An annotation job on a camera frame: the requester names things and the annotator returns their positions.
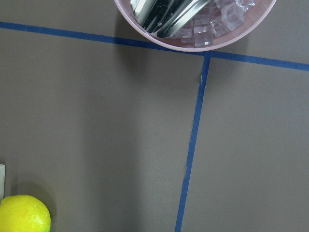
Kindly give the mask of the yellow lemon near board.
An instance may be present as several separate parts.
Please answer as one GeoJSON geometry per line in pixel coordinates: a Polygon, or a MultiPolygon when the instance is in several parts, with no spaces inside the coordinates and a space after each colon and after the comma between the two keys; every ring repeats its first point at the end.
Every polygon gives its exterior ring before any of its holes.
{"type": "Polygon", "coordinates": [[[50,229],[50,212],[39,199],[30,195],[16,195],[1,201],[2,232],[49,232],[50,229]]]}

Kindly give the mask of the pink bowl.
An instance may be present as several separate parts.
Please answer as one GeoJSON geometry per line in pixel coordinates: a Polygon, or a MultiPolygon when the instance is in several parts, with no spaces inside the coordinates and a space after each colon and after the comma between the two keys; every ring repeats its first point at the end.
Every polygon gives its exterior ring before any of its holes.
{"type": "Polygon", "coordinates": [[[114,3],[129,25],[146,39],[170,50],[197,53],[222,48],[240,40],[252,30],[254,30],[265,19],[276,2],[274,0],[259,0],[257,4],[245,14],[244,24],[222,37],[215,38],[212,45],[208,45],[202,48],[195,48],[191,45],[182,44],[180,40],[176,39],[156,38],[155,36],[146,32],[137,23],[133,16],[133,11],[128,0],[116,0],[114,3]]]}

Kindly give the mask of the metal scoop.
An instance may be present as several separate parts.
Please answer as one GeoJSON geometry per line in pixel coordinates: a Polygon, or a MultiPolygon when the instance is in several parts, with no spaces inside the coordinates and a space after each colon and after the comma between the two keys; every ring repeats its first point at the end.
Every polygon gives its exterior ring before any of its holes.
{"type": "Polygon", "coordinates": [[[129,4],[138,24],[158,38],[176,34],[209,0],[130,0],[129,4]]]}

